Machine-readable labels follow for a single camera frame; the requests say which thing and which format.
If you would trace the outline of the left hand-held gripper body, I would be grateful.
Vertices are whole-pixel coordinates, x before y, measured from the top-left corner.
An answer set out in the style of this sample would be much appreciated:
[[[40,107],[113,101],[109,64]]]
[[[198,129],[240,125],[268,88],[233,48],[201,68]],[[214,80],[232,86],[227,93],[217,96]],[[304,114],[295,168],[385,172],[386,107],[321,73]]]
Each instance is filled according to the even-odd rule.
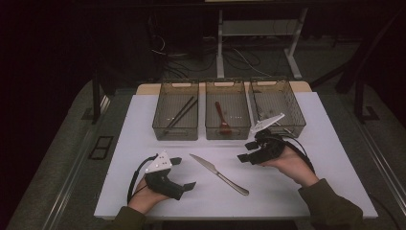
[[[170,157],[165,151],[157,154],[145,170],[147,186],[155,193],[179,200],[184,193],[183,186],[168,178],[171,168]]]

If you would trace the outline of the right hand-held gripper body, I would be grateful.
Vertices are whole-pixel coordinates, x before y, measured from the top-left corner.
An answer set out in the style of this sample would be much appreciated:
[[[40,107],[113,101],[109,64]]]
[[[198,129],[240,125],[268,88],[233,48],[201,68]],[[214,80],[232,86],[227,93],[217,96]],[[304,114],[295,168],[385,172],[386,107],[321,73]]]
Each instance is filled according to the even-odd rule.
[[[255,135],[254,146],[256,151],[250,154],[250,162],[252,165],[257,165],[268,160],[278,158],[283,151],[284,141],[276,134],[272,134],[268,129],[278,120],[284,117],[283,113],[258,121],[251,129]]]

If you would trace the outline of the metal fork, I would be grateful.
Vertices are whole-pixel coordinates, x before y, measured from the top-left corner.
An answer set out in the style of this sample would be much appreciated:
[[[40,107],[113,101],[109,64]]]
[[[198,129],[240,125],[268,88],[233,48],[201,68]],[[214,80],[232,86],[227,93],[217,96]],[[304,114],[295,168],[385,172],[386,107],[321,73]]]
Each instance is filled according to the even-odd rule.
[[[283,113],[272,115],[270,112],[265,112],[261,107],[258,108],[259,119],[252,129],[253,133],[265,131],[268,129],[271,133],[293,134],[293,131],[284,127],[281,119],[285,117]]]

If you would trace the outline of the clear brown plastic basket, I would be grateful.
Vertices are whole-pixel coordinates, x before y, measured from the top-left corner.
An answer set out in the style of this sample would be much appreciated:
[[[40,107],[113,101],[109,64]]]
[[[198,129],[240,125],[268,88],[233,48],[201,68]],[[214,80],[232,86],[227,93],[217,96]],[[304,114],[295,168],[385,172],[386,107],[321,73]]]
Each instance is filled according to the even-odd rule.
[[[231,127],[230,135],[219,132],[220,119],[214,103],[220,102],[223,117]],[[213,79],[206,81],[205,128],[208,140],[246,140],[251,120],[244,81]]]
[[[194,96],[198,103],[176,124],[165,132],[177,112]],[[198,139],[199,81],[164,80],[161,83],[158,102],[152,123],[158,141],[195,141]]]
[[[248,95],[255,124],[259,119],[258,108],[261,107],[272,115],[283,113],[285,117],[281,119],[282,125],[293,131],[293,134],[272,134],[285,134],[295,138],[300,136],[306,121],[288,80],[251,78]]]

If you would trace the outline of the brown wooden spoon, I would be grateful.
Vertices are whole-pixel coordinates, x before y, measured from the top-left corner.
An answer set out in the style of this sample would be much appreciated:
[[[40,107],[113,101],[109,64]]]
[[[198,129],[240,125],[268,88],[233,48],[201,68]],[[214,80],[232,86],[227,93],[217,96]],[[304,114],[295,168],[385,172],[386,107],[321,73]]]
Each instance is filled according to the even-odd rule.
[[[215,102],[214,105],[215,105],[217,114],[220,119],[219,132],[223,135],[230,135],[232,133],[232,130],[231,130],[231,127],[229,126],[229,124],[225,121],[225,119],[223,117],[220,102]]]

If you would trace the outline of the metal table knife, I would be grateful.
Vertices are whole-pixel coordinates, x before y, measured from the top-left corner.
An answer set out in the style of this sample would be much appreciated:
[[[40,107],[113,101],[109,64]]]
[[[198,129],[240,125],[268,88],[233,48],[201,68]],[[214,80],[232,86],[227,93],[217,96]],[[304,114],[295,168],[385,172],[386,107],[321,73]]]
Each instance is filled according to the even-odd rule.
[[[199,157],[195,154],[191,154],[191,157],[196,160],[199,164],[201,164],[203,167],[205,167],[207,170],[215,174],[217,177],[219,177],[222,181],[224,181],[227,185],[229,185],[231,188],[233,188],[235,191],[240,193],[243,196],[248,196],[249,191],[239,185],[237,185],[235,182],[227,178],[225,175],[223,175],[221,172],[219,172],[215,165],[212,164],[211,162],[203,159],[202,157]]]

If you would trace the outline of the white table mat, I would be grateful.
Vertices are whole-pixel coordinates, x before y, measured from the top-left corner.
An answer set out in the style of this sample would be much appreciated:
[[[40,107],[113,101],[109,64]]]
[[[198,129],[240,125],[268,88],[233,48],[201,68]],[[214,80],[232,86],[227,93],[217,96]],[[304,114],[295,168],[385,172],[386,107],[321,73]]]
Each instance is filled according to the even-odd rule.
[[[298,141],[304,146],[315,172],[327,180],[339,195],[356,204],[367,219],[377,213],[355,172],[327,113],[314,92],[296,96],[306,120]],[[158,141],[152,129],[157,104],[152,95],[133,96],[118,139],[95,215],[113,219],[126,204],[131,178],[148,157],[166,151],[182,162],[169,173],[178,184],[196,182],[179,200],[155,206],[150,219],[298,219],[309,215],[298,193],[298,185],[274,168],[241,163],[246,151],[242,140],[210,141],[201,133],[195,141]],[[237,185],[247,189],[241,195],[191,157],[195,154],[215,165]]]

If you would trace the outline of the black metal stand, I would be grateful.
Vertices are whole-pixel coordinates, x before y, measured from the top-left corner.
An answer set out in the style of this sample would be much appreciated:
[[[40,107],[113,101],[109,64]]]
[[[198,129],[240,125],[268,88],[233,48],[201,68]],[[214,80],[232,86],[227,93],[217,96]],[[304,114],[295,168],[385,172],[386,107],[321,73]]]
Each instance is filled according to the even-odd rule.
[[[354,115],[361,124],[367,121],[378,121],[379,117],[371,106],[364,105],[365,83],[357,80],[355,83]]]
[[[103,84],[103,75],[99,71],[95,71],[92,76],[93,125],[98,122],[110,103],[109,96],[106,94]]]

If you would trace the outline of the white metal desk frame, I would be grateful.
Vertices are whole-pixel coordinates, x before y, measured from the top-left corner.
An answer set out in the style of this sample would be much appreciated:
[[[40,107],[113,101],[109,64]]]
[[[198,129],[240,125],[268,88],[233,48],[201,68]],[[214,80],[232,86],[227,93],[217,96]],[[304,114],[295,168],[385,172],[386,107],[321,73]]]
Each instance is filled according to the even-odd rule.
[[[303,76],[294,58],[297,44],[301,36],[302,28],[308,8],[301,9],[296,19],[267,19],[267,20],[225,20],[223,10],[218,12],[217,23],[217,50],[216,50],[216,73],[219,78],[225,77],[223,41],[224,37],[231,36],[291,36],[291,43],[283,49],[285,58],[290,67],[293,78],[300,80]]]

